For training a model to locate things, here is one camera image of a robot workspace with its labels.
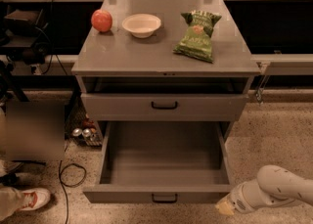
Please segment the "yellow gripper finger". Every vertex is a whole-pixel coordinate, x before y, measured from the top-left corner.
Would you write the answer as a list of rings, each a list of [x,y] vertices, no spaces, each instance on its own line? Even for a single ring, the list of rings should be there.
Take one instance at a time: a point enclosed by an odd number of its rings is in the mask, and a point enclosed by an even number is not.
[[[235,214],[235,209],[230,204],[228,200],[221,200],[216,205],[215,208],[222,215],[232,216]]]

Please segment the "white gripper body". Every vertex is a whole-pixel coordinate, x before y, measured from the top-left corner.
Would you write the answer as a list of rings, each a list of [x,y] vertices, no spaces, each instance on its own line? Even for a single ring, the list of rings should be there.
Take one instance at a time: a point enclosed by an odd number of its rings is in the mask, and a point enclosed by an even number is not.
[[[259,185],[256,182],[244,182],[237,185],[226,197],[233,212],[247,214],[256,211],[261,204]]]

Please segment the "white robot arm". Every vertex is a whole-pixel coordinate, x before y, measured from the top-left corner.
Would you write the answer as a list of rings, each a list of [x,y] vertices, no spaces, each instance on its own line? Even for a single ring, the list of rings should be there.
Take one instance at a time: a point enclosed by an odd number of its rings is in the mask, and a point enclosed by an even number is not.
[[[277,165],[262,166],[256,177],[245,181],[222,198],[215,208],[220,214],[248,214],[264,207],[313,205],[313,180],[305,179]]]

